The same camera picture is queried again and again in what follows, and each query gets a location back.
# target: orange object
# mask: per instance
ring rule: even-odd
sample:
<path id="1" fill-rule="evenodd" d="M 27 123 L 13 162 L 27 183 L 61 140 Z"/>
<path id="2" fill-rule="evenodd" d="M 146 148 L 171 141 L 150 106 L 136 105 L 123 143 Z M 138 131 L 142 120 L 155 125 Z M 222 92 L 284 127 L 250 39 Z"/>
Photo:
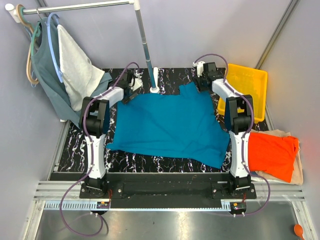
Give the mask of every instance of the orange object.
<path id="1" fill-rule="evenodd" d="M 250 133 L 248 165 L 251 172 L 264 171 L 287 183 L 291 182 L 299 140 L 294 136 Z"/>
<path id="2" fill-rule="evenodd" d="M 294 225 L 293 230 L 294 230 L 295 235 L 300 237 L 302 240 L 305 240 L 304 237 L 303 237 L 304 230 L 303 230 L 301 225 L 299 225 L 299 224 Z"/>

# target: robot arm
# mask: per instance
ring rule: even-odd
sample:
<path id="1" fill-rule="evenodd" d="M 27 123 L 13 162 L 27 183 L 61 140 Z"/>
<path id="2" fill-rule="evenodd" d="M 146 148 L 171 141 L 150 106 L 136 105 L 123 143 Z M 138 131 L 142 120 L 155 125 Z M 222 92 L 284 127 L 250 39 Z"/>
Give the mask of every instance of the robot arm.
<path id="1" fill-rule="evenodd" d="M 105 96 L 96 100 L 89 108 L 89 113 L 86 116 L 86 129 L 90 134 L 92 141 L 88 136 L 85 136 L 87 145 L 87 160 L 88 169 L 92 167 L 88 177 L 84 180 L 86 188 L 100 190 L 103 193 L 106 191 L 106 168 L 104 163 L 105 136 L 110 126 L 110 108 L 117 102 L 122 101 L 127 103 L 137 96 L 137 90 L 142 86 L 140 74 L 128 72 L 123 75 L 118 84 Z M 85 97 L 82 102 L 79 125 L 83 127 L 85 110 L 93 97 Z M 93 145 L 93 165 L 92 152 L 90 151 L 91 144 Z"/>
<path id="2" fill-rule="evenodd" d="M 225 68 L 217 68 L 214 62 L 198 62 L 193 65 L 197 68 L 197 76 L 193 80 L 199 91 L 211 90 L 225 101 L 224 122 L 230 134 L 232 146 L 232 163 L 230 169 L 229 190 L 231 192 L 250 188 L 251 177 L 248 174 L 248 141 L 250 133 L 244 133 L 251 123 L 249 106 L 239 97 L 243 95 L 234 89 L 227 81 L 224 82 Z M 253 106 L 251 95 L 244 95 Z"/>

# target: yellow basket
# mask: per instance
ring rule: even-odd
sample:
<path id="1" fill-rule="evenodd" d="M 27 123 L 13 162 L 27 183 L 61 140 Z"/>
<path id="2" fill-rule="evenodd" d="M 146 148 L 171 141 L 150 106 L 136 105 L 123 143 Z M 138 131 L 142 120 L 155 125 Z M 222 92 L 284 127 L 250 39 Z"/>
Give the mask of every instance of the yellow basket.
<path id="1" fill-rule="evenodd" d="M 226 79 L 236 90 L 253 98 L 254 123 L 265 120 L 267 80 L 266 71 L 250 67 L 229 64 L 229 72 Z M 226 103 L 221 98 L 218 103 L 218 113 L 225 115 Z"/>

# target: black platform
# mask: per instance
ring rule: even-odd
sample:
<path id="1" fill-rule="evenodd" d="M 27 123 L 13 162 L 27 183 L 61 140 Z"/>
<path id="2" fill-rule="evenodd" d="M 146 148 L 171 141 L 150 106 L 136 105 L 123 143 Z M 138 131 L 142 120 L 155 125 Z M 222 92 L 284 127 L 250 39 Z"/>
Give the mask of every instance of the black platform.
<path id="1" fill-rule="evenodd" d="M 105 69 L 115 79 L 122 69 Z M 178 95 L 179 86 L 192 82 L 194 68 L 160 68 L 158 86 L 162 95 Z M 143 88 L 139 94 L 148 93 L 150 89 L 150 80 L 148 71 L 145 69 L 142 75 Z M 225 129 L 223 116 L 218 114 L 217 106 L 219 96 L 215 93 L 211 95 L 214 114 L 221 127 Z M 110 110 L 110 128 L 105 138 L 105 145 L 111 143 L 115 134 L 115 125 L 117 118 L 117 107 Z M 253 129 L 257 131 L 267 131 L 268 127 L 265 121 L 255 124 Z M 87 146 L 84 133 L 70 125 L 61 155 L 58 172 L 51 175 L 50 180 L 78 180 L 81 173 L 87 170 Z M 189 158 L 171 158 L 162 156 L 149 156 L 134 154 L 123 151 L 110 151 L 105 149 L 106 158 L 105 167 L 109 173 L 214 173 L 228 172 L 230 170 L 232 155 L 230 144 L 226 150 L 225 160 L 221 169 L 210 167 Z"/>

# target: clothes rail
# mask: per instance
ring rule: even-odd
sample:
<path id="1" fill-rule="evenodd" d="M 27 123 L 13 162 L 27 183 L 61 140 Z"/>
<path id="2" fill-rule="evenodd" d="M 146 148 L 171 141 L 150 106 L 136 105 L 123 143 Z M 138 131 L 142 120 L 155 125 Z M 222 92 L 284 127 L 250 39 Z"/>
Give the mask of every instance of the clothes rail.
<path id="1" fill-rule="evenodd" d="M 34 9 L 23 9 L 22 13 L 24 15 L 31 15 L 31 14 L 44 14 L 44 13 L 51 13 L 51 12 L 60 12 L 60 11 L 69 11 L 69 10 L 78 10 L 78 9 L 91 9 L 91 8 L 101 8 L 101 7 L 108 7 L 108 6 L 117 6 L 117 5 L 133 5 L 136 20 L 139 27 L 139 32 L 142 40 L 142 46 L 145 56 L 146 65 L 148 68 L 150 81 L 151 81 L 151 88 L 150 91 L 152 93 L 158 93 L 159 87 L 158 87 L 158 73 L 156 71 L 153 71 L 153 67 L 151 64 L 144 24 L 142 21 L 142 16 L 140 12 L 140 2 L 139 0 L 114 0 L 114 1 L 101 1 L 101 2 L 93 2 L 93 3 L 84 3 L 84 4 L 76 4 L 76 5 L 68 5 L 68 6 L 45 6 L 45 7 L 38 7 Z M 5 6 L 5 9 L 11 14 L 11 16 L 14 18 L 14 20 L 19 23 L 19 20 L 17 21 L 17 12 L 16 8 L 12 4 L 7 4 Z"/>

